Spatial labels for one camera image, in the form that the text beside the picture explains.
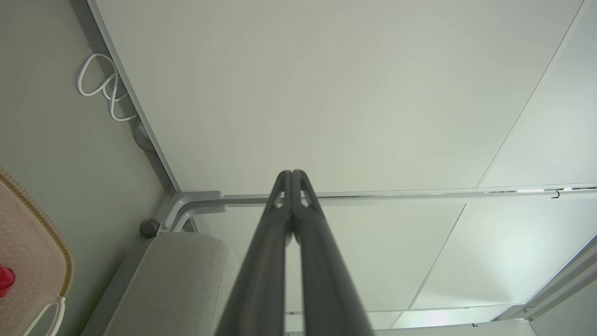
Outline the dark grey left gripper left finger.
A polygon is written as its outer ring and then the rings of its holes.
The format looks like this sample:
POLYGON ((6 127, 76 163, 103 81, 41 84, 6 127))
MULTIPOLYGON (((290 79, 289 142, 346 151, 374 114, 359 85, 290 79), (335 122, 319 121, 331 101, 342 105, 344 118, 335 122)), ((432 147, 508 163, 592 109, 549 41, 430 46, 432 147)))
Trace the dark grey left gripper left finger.
POLYGON ((217 336, 284 333, 285 249, 292 216, 292 171, 278 174, 237 275, 217 336))

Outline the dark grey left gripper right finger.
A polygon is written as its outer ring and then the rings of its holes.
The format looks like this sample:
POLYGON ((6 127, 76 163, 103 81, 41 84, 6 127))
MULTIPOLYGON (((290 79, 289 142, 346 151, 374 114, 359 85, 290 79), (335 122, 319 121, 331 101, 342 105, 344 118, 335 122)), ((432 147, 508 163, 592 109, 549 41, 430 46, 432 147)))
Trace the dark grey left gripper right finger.
POLYGON ((354 287, 307 174, 292 172, 292 229, 300 245, 305 334, 372 336, 354 287))

